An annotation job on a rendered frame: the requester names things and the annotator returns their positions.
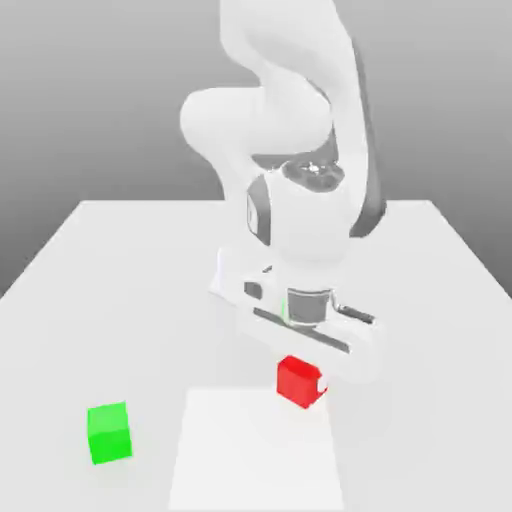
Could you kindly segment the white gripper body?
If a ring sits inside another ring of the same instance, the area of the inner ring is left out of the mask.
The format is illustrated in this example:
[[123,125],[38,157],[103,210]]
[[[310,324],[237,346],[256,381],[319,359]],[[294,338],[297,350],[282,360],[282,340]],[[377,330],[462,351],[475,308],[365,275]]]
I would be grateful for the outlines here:
[[385,348],[382,326],[326,308],[326,319],[315,327],[293,325],[261,301],[248,300],[236,311],[237,330],[262,342],[279,357],[294,356],[316,366],[324,379],[365,384],[382,368]]

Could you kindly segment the small red cube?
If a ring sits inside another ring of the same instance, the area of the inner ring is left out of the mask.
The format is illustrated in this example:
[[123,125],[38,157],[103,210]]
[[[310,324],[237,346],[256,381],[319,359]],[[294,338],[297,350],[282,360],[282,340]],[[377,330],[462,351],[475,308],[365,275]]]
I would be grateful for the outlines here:
[[317,392],[317,380],[322,375],[317,366],[288,355],[277,365],[276,391],[297,406],[308,409],[326,393]]

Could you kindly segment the small green cube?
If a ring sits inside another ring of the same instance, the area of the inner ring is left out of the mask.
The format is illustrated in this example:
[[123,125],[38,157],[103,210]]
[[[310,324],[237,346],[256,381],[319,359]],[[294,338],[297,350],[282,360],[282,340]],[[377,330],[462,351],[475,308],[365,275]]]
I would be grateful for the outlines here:
[[131,457],[133,449],[126,403],[89,408],[87,439],[94,465]]

